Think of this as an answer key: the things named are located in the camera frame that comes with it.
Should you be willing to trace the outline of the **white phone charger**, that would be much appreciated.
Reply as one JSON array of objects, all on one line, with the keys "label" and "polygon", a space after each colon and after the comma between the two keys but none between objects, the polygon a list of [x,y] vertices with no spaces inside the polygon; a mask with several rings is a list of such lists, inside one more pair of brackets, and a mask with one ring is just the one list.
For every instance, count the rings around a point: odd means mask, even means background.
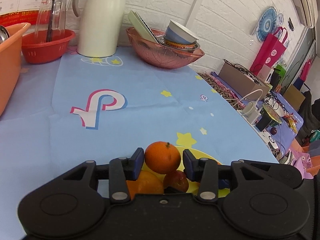
[{"label": "white phone charger", "polygon": [[250,123],[255,124],[257,119],[261,117],[261,113],[257,108],[257,102],[250,101],[242,110],[241,115]]}]

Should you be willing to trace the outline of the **clear glass jar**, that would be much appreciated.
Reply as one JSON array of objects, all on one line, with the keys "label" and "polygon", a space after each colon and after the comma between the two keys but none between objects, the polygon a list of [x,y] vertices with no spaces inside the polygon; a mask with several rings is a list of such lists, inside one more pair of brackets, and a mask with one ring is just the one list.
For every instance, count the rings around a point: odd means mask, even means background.
[{"label": "clear glass jar", "polygon": [[63,38],[66,22],[66,0],[42,0],[35,25],[36,43]]}]

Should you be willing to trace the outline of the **pink glass bowl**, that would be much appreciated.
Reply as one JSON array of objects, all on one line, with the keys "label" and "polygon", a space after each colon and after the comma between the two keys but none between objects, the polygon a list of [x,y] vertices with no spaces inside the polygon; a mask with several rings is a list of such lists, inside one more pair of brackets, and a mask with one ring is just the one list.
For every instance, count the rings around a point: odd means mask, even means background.
[{"label": "pink glass bowl", "polygon": [[143,39],[134,27],[127,28],[126,33],[139,58],[154,67],[163,69],[182,68],[204,56],[204,51],[199,47],[194,51],[187,51]]}]

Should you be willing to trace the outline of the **white blue stacked bowl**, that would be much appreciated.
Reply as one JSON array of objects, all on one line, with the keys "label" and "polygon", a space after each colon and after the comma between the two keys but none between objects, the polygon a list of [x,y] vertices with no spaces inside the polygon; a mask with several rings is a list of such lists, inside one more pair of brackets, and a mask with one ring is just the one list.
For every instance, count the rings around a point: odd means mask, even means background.
[{"label": "white blue stacked bowl", "polygon": [[191,30],[173,20],[167,26],[164,36],[167,40],[179,44],[193,44],[199,40]]}]

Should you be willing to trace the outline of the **large orange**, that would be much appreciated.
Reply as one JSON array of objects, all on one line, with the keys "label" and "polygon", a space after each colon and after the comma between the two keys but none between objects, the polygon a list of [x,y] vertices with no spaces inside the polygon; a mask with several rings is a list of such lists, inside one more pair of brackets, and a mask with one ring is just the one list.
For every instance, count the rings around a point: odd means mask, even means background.
[{"label": "large orange", "polygon": [[169,142],[157,141],[150,144],[144,153],[147,167],[159,174],[176,171],[181,163],[178,149]]}]

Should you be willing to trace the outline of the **green white tilted dish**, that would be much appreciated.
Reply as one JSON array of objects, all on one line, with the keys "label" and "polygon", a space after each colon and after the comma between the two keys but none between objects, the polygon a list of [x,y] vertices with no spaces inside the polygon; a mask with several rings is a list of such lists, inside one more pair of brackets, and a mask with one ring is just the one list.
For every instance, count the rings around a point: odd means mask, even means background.
[{"label": "green white tilted dish", "polygon": [[137,33],[139,33],[143,39],[158,43],[156,36],[137,12],[131,10],[127,16]]}]

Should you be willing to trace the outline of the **orange plastic basin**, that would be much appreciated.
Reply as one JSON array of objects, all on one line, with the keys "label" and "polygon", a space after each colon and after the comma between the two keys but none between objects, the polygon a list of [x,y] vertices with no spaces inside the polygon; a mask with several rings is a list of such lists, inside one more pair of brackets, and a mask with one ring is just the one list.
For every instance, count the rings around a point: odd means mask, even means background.
[{"label": "orange plastic basin", "polygon": [[6,27],[9,38],[1,43],[0,54],[1,114],[9,102],[20,75],[22,37],[30,26],[30,23],[19,23]]}]

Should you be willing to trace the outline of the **white thermos jug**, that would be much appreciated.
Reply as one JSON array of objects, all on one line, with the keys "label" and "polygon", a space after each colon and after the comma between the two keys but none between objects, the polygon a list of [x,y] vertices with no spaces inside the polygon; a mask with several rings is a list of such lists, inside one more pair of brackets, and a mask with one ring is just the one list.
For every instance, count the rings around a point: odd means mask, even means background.
[{"label": "white thermos jug", "polygon": [[123,22],[126,0],[87,0],[83,11],[79,0],[72,0],[75,16],[80,17],[77,52],[86,57],[115,54]]}]

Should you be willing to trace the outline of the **pink gift bag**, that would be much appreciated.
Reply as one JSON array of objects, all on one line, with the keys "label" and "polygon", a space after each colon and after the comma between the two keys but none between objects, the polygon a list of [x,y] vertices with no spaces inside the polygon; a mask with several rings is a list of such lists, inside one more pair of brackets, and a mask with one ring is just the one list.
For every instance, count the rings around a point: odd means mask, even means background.
[{"label": "pink gift bag", "polygon": [[264,65],[272,68],[286,50],[284,43],[287,37],[285,27],[278,27],[274,34],[269,33],[249,69],[250,72],[257,76]]}]

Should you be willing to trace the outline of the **blue patterned tablecloth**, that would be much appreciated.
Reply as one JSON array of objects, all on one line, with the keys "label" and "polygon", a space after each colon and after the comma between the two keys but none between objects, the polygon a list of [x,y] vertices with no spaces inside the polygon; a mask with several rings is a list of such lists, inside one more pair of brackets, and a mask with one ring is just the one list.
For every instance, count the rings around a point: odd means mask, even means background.
[{"label": "blue patterned tablecloth", "polygon": [[1,239],[20,239],[20,200],[86,160],[108,163],[166,141],[211,155],[275,162],[240,114],[189,67],[164,70],[131,48],[91,60],[24,64],[1,115]]}]

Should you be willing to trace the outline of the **metal bowls in basin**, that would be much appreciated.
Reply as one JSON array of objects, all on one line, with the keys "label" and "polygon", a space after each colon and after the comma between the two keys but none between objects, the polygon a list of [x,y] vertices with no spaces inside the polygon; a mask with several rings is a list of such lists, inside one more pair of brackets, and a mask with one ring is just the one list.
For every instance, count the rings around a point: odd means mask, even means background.
[{"label": "metal bowls in basin", "polygon": [[10,37],[10,34],[6,27],[0,25],[0,44],[6,41]]}]

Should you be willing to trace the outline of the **cardboard box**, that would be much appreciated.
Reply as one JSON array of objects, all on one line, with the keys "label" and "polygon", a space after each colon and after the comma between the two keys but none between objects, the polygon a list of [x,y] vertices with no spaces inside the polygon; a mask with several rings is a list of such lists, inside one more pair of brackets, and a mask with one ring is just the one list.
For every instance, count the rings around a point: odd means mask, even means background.
[{"label": "cardboard box", "polygon": [[262,81],[259,81],[259,83],[255,83],[253,79],[248,75],[240,72],[228,63],[223,64],[223,67],[221,68],[218,76],[233,90],[235,90],[241,97],[244,97],[245,95],[257,89],[262,90],[262,92],[257,91],[249,95],[247,97],[248,100],[262,100],[270,91],[270,87],[265,85]]}]

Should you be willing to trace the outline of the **blue round fan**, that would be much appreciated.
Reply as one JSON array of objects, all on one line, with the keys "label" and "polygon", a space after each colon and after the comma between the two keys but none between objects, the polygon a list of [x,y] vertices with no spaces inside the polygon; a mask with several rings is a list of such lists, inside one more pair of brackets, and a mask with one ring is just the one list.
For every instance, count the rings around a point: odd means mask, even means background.
[{"label": "blue round fan", "polygon": [[275,7],[269,7],[260,17],[253,35],[256,35],[259,42],[264,42],[268,34],[272,34],[275,31],[277,22],[277,11]]}]

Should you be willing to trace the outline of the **small red plastic basket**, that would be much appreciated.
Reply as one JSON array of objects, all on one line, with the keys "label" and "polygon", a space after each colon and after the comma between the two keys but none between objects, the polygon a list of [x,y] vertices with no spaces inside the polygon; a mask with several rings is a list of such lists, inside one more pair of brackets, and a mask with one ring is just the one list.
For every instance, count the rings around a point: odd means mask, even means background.
[{"label": "small red plastic basket", "polygon": [[59,59],[66,51],[69,42],[75,38],[75,32],[65,30],[64,37],[44,43],[36,43],[35,33],[22,37],[22,54],[30,64],[43,64]]}]

